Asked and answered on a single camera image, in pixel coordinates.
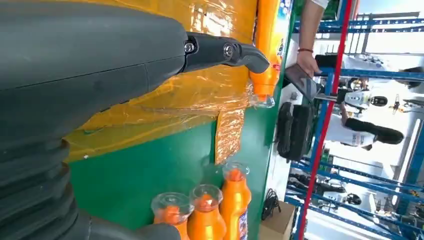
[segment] red vertical bar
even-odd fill
[[[333,93],[337,93],[337,89],[339,86],[339,78],[340,78],[340,73],[342,71],[343,54],[345,53],[346,37],[348,35],[349,17],[351,15],[351,9],[352,9],[352,0],[346,0],[346,1],[347,1],[347,5],[346,5],[346,10],[343,16],[343,25],[341,26],[340,44],[338,46],[338,52],[337,52],[337,64],[335,66],[334,81],[332,84]],[[298,232],[299,240],[303,240],[304,238],[306,214],[308,211],[309,203],[311,202],[311,195],[315,185],[315,177],[317,175],[317,170],[320,165],[324,140],[326,139],[327,130],[329,129],[329,122],[330,122],[331,114],[333,112],[333,107],[334,107],[334,102],[330,101],[328,104],[327,112],[325,114],[324,123],[322,125],[323,127],[321,131],[321,137],[319,139],[318,147],[316,149],[316,154],[314,156],[312,170],[310,171],[309,186],[307,188],[307,193],[306,193],[306,197],[304,199],[304,204],[303,204],[303,211],[300,218],[300,229],[297,229],[297,231],[299,231]]]

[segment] orange bottle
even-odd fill
[[[227,162],[223,173],[223,201],[219,208],[227,229],[224,240],[247,240],[248,206],[252,200],[246,181],[249,168],[238,162]]]
[[[285,41],[283,39],[285,31],[288,31],[284,28],[284,22],[278,18],[280,7],[281,0],[259,0],[258,3],[255,45],[270,62],[265,72],[249,74],[256,97],[251,102],[258,107],[270,108],[275,105],[274,89],[279,80],[282,64],[280,48]]]
[[[181,240],[190,240],[187,233],[187,218],[194,206],[188,196],[178,192],[165,192],[157,195],[151,202],[154,223],[170,224],[176,227]]]
[[[199,185],[190,194],[194,212],[188,219],[190,240],[223,240],[226,225],[219,211],[223,194],[213,185]]]

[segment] person's hand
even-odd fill
[[[307,73],[311,78],[314,73],[321,73],[322,71],[317,65],[317,61],[312,56],[312,52],[300,51],[297,54],[297,64]]]
[[[338,105],[338,107],[339,107],[340,109],[346,110],[345,102],[341,102],[341,103]]]

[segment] clear bottle cap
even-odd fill
[[[228,161],[223,167],[223,174],[226,180],[238,182],[246,178],[250,169],[243,163]]]
[[[151,201],[154,216],[161,223],[177,225],[190,216],[194,210],[188,196],[178,192],[164,192]]]
[[[272,108],[276,105],[276,101],[274,100],[273,96],[270,95],[252,94],[249,96],[249,103],[252,106],[266,109]]]
[[[220,205],[223,192],[214,185],[202,184],[191,191],[190,200],[197,211],[210,212]]]

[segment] tablet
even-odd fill
[[[285,69],[284,80],[292,83],[309,102],[312,102],[321,91],[321,85],[316,83],[298,64]]]

